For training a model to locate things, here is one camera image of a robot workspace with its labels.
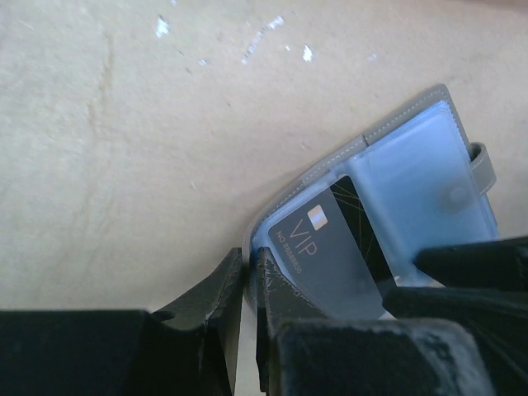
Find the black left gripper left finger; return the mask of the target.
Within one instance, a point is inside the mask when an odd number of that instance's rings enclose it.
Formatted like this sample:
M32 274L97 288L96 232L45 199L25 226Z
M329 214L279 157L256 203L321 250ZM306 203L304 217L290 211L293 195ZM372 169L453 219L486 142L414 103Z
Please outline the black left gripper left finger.
M243 261L214 271L155 312L22 310L1 314L4 395L231 395Z

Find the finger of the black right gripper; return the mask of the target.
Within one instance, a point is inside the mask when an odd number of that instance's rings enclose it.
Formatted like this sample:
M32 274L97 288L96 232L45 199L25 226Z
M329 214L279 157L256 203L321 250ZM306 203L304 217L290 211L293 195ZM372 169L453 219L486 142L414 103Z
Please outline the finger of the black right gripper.
M459 324L476 341L496 394L527 394L526 292L399 287L383 306L395 318Z
M424 249L415 267L448 287L525 289L527 237Z

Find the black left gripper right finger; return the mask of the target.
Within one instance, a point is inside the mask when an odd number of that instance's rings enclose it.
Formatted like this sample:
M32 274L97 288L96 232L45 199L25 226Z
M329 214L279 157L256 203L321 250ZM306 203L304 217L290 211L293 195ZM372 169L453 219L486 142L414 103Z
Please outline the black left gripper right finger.
M267 395L493 395L479 349L441 319L328 318L254 255L257 366Z

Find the black VIP credit card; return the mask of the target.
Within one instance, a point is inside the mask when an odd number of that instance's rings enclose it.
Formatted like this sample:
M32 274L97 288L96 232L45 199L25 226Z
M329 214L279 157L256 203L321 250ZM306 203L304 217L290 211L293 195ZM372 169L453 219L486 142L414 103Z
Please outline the black VIP credit card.
M349 176L270 227L268 236L296 288L326 315L377 319L395 286Z

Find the grey leather card holder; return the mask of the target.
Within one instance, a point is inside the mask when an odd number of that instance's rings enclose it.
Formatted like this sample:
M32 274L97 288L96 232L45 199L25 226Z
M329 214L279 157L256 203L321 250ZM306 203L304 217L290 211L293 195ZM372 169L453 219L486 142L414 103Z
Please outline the grey leather card holder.
M488 200L497 179L488 151L468 139L448 88L437 84L316 162L262 209L242 246L251 304L259 248L271 250L280 273L296 288L268 236L270 227L343 176L356 188L395 286L432 283L413 264L423 249L499 236Z

